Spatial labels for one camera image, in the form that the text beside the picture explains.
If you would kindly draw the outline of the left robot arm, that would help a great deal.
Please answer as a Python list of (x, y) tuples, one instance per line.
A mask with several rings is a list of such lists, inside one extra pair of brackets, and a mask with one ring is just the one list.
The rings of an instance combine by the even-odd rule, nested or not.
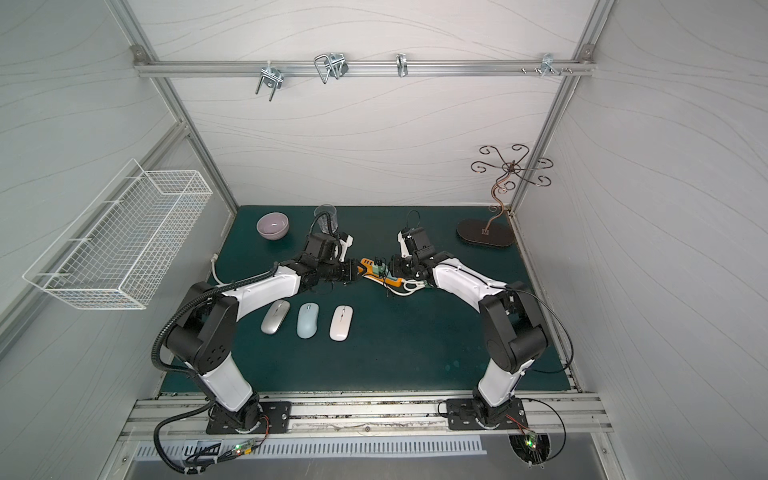
[(316, 214), (313, 221), (324, 223), (325, 229), (310, 229), (303, 250), (275, 263), (269, 271), (220, 286), (193, 284), (155, 338), (150, 353), (153, 366), (191, 378), (207, 398), (204, 406), (164, 419), (154, 429), (155, 449), (171, 470), (182, 475), (201, 474), (211, 465), (233, 460), (260, 445), (248, 441), (211, 460), (198, 453), (176, 462), (160, 440), (161, 428), (171, 423), (208, 412), (228, 430), (241, 434), (269, 427), (258, 393), (233, 359), (239, 320), (321, 281), (349, 282), (357, 278), (358, 263), (346, 256), (353, 244), (352, 236), (334, 226), (327, 212)]

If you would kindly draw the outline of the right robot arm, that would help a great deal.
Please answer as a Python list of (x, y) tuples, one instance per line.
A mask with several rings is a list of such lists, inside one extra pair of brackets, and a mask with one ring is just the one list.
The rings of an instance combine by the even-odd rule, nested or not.
[(498, 428), (519, 410), (516, 389), (550, 345), (539, 298), (522, 282), (494, 280), (449, 252), (439, 252), (422, 227), (403, 228), (397, 240), (399, 273), (455, 295), (479, 314), (490, 360), (471, 408), (479, 427)]

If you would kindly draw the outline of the light blue wireless mouse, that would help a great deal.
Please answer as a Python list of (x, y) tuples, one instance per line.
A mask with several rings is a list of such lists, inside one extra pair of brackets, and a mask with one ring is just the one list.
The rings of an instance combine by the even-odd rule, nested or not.
[(296, 333), (301, 339), (312, 338), (318, 328), (319, 305), (314, 302), (303, 304), (298, 311)]

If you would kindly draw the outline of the white wireless mouse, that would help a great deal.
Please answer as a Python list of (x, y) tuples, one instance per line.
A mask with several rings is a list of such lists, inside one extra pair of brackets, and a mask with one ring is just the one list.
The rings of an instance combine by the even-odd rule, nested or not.
[(348, 338), (354, 309), (348, 305), (338, 306), (333, 313), (329, 337), (333, 341), (342, 342)]

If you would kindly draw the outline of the silver wireless mouse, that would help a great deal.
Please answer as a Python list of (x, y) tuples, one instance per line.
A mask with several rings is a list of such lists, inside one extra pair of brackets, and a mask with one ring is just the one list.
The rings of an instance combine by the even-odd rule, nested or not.
[(291, 305), (287, 300), (277, 300), (272, 303), (262, 320), (261, 332), (274, 335), (283, 324), (290, 307)]

